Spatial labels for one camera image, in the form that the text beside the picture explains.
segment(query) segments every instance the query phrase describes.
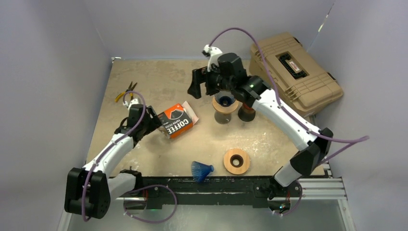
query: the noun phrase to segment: blue plastic cone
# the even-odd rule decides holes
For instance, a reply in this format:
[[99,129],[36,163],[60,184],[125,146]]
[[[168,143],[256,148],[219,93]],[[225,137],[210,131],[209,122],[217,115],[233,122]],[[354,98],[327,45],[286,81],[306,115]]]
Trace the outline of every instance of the blue plastic cone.
[[212,165],[205,165],[196,161],[193,161],[191,164],[191,174],[196,182],[203,181],[213,171],[214,167]]

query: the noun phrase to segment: table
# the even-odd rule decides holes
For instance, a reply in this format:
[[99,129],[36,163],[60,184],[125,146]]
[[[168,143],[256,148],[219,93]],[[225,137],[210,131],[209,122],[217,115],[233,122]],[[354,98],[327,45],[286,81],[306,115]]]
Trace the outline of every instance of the table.
[[[135,91],[144,96],[147,105],[157,114],[176,103],[188,101],[200,120],[175,139],[168,139],[158,130],[144,137],[140,146],[122,159],[111,176],[130,167],[144,176],[191,176],[192,161],[213,165],[213,176],[230,176],[232,174],[223,165],[224,154],[230,148],[241,148],[249,154],[251,165],[244,175],[273,175],[297,149],[260,113],[247,123],[238,118],[237,110],[228,124],[217,123],[212,96],[204,95],[203,84],[202,98],[196,100],[187,94],[191,71],[206,63],[206,60],[115,60],[87,161],[108,144],[120,121],[128,116],[127,109],[121,102],[115,103],[115,98],[133,81],[138,82]],[[248,67],[249,61],[243,63]],[[323,168],[316,168],[312,175],[324,175]]]

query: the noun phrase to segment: white wall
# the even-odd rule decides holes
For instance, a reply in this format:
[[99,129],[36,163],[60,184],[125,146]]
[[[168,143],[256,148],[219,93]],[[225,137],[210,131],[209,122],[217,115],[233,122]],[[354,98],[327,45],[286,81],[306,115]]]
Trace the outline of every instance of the white wall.
[[407,12],[406,0],[337,0],[310,51],[344,89],[319,125],[371,136],[330,161],[358,231],[408,227]]
[[83,0],[0,2],[0,230],[57,229],[109,63]]
[[[204,58],[201,51],[222,30],[238,26],[262,39],[288,31],[305,47],[334,0],[85,0],[112,56]],[[229,32],[222,51],[249,57],[251,40]]]

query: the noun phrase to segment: orange and black box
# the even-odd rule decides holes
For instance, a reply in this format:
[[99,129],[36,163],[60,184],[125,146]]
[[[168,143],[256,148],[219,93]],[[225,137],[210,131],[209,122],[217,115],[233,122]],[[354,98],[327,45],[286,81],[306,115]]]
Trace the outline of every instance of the orange and black box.
[[158,117],[162,122],[159,130],[170,138],[179,136],[193,126],[191,118],[179,103],[160,113]]

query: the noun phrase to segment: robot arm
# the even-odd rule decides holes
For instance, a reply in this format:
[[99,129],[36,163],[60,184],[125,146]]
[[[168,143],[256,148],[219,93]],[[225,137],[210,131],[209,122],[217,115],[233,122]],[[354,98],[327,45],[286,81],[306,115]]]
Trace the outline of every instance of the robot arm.
[[[116,199],[142,185],[141,174],[133,170],[122,170],[116,177],[109,177],[122,158],[145,135],[159,128],[161,122],[153,108],[149,106],[146,107],[140,124],[131,131],[142,115],[143,105],[139,103],[138,99],[134,99],[125,106],[128,107],[129,117],[122,120],[108,145],[82,168],[73,168],[69,171],[64,203],[66,212],[82,214],[82,192],[83,188],[87,187],[85,215],[87,217],[102,218],[109,208],[111,199]],[[128,136],[116,142],[127,133]],[[90,171],[89,184],[85,186],[85,179]]]
[[188,93],[201,98],[200,84],[205,83],[206,95],[214,95],[221,90],[230,91],[234,97],[261,112],[274,122],[299,150],[271,179],[271,196],[301,176],[309,176],[328,153],[330,142],[309,133],[309,130],[333,137],[328,129],[319,129],[308,123],[283,101],[281,103],[292,115],[305,124],[305,130],[278,105],[275,91],[259,76],[247,76],[239,56],[234,53],[222,54],[220,49],[205,46],[203,54],[209,58],[207,67],[192,71],[192,82]]

